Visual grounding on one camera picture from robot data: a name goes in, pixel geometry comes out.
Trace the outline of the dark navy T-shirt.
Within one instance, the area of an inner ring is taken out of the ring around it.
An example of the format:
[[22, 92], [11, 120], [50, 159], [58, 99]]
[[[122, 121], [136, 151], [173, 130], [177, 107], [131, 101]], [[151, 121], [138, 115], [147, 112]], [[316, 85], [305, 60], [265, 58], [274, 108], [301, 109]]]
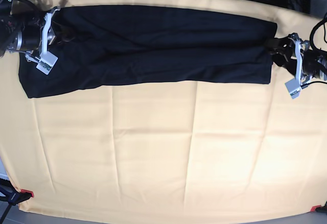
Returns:
[[264, 42], [273, 22], [193, 9], [137, 5], [61, 9], [73, 31], [55, 44], [49, 74], [20, 58], [18, 77], [29, 98], [142, 83], [201, 81], [269, 84], [272, 58]]

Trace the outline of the yellow table cloth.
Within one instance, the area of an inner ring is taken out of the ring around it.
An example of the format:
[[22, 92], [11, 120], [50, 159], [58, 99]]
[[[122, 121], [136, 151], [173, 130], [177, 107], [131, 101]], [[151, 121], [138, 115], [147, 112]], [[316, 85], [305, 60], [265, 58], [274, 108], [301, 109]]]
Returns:
[[179, 82], [29, 99], [1, 58], [1, 160], [20, 209], [105, 223], [239, 223], [326, 202], [326, 85]]

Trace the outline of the red-black clamp right corner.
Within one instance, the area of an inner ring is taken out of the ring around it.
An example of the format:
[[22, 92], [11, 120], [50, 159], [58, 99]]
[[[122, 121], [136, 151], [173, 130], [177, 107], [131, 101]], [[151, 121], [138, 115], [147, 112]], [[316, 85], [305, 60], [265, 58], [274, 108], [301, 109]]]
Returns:
[[323, 206], [322, 205], [313, 206], [310, 211], [327, 214], [327, 202]]

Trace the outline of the red-black clamp corner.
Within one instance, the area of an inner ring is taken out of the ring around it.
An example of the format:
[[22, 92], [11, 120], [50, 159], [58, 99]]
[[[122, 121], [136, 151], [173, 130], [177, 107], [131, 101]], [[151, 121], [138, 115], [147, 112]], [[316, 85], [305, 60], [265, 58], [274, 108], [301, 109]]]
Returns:
[[313, 206], [310, 211], [327, 214], [327, 202], [323, 206], [322, 205]]
[[22, 190], [22, 192], [18, 192], [15, 189], [11, 191], [6, 190], [1, 187], [1, 201], [7, 202], [9, 205], [18, 205], [19, 203], [25, 202], [30, 198], [34, 197], [34, 193], [32, 191]]

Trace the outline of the red-black clamp left corner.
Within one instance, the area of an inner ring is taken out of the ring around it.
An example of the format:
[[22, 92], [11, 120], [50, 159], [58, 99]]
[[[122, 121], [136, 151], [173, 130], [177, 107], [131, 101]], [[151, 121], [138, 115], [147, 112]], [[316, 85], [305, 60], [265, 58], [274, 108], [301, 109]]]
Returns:
[[1, 187], [1, 201], [7, 202], [9, 205], [18, 205], [19, 203], [25, 202], [30, 198], [34, 197], [34, 193], [32, 191], [22, 190], [22, 192], [18, 192], [15, 189], [11, 191], [6, 190]]

